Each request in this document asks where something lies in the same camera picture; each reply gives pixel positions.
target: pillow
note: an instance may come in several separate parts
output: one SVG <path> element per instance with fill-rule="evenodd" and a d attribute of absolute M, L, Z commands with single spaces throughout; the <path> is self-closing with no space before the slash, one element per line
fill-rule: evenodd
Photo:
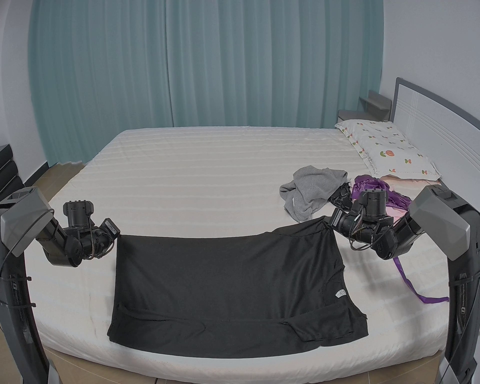
<path fill-rule="evenodd" d="M 335 125 L 357 150 L 374 177 L 436 181 L 435 165 L 390 121 L 345 120 Z"/>

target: gray knit fabric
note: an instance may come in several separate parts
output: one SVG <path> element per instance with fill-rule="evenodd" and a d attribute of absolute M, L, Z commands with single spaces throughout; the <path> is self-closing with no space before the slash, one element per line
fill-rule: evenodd
<path fill-rule="evenodd" d="M 345 182 L 346 171 L 318 169 L 309 165 L 296 171 L 293 180 L 280 187 L 280 196 L 285 200 L 284 207 L 288 213 L 302 222 L 322 208 L 333 192 Z"/>

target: baseboard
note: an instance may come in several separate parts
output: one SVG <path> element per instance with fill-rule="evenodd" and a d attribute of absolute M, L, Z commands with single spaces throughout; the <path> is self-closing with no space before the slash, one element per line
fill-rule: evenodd
<path fill-rule="evenodd" d="M 45 162 L 39 169 L 37 169 L 32 176 L 28 178 L 28 180 L 24 183 L 25 187 L 31 187 L 35 184 L 35 182 L 42 176 L 46 171 L 48 171 L 48 163 Z"/>

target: wall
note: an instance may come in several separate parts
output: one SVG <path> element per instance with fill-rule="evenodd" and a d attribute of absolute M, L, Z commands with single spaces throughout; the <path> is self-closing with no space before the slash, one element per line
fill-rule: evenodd
<path fill-rule="evenodd" d="M 0 0 L 0 145 L 10 144 L 20 178 L 45 162 L 31 101 L 27 44 L 33 0 Z"/>
<path fill-rule="evenodd" d="M 480 119 L 480 1 L 384 0 L 380 93 L 392 100 L 397 77 Z"/>

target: curtain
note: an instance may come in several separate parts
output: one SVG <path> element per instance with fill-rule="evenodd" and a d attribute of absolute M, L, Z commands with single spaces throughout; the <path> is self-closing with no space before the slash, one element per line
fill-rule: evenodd
<path fill-rule="evenodd" d="M 52 165 L 127 129 L 333 128 L 382 51 L 381 0 L 35 0 L 29 74 Z"/>

